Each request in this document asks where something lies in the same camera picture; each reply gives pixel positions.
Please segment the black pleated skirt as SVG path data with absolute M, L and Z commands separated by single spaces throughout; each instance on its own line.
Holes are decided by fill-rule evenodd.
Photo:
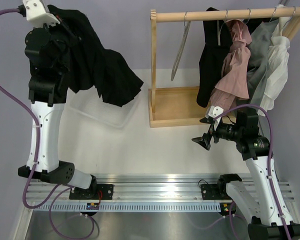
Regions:
M 119 107 L 131 102 L 140 93 L 144 82 L 131 70 L 124 57 L 104 48 L 84 13 L 52 4 L 48 9 L 81 39 L 71 48 L 74 78 L 69 88 L 78 93 L 95 87 L 103 102 Z

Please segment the metal skirt hanger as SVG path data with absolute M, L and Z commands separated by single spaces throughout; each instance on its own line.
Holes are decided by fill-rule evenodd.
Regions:
M 190 25 L 191 22 L 187 21 L 187 11 L 184 14 L 184 18 L 183 18 L 183 26 L 184 26 L 184 31 L 183 31 L 183 36 L 181 39 L 181 43 L 179 45 L 179 49 L 176 55 L 176 58 L 174 60 L 173 66 L 172 66 L 172 71 L 171 71 L 171 76 L 170 76 L 170 81 L 173 82 L 180 64 L 180 60 L 184 51 L 184 47 L 188 38 L 188 34 L 189 34 L 189 29 L 190 29 Z

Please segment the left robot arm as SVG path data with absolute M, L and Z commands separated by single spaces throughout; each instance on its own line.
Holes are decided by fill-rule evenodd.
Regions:
M 71 48 L 80 38 L 59 19 L 53 26 L 46 23 L 25 37 L 25 55 L 29 59 L 28 98 L 35 116 L 31 152 L 18 175 L 50 184 L 74 187 L 74 193 L 86 199 L 98 194 L 96 177 L 75 168 L 71 162 L 59 160 L 58 139 L 67 91 L 74 75 L 71 72 Z

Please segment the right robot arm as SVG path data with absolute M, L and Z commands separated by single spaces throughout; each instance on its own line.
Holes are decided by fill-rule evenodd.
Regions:
M 204 117 L 201 123 L 210 127 L 193 142 L 206 150 L 211 142 L 220 139 L 234 142 L 241 153 L 253 179 L 257 198 L 246 190 L 238 174 L 223 174 L 212 189 L 219 197 L 231 199 L 248 223 L 247 230 L 252 240 L 299 240 L 300 223 L 296 223 L 284 201 L 278 183 L 273 156 L 273 139 L 260 135 L 259 106 L 244 104 L 235 108 L 236 121 L 224 123 L 220 110 Z

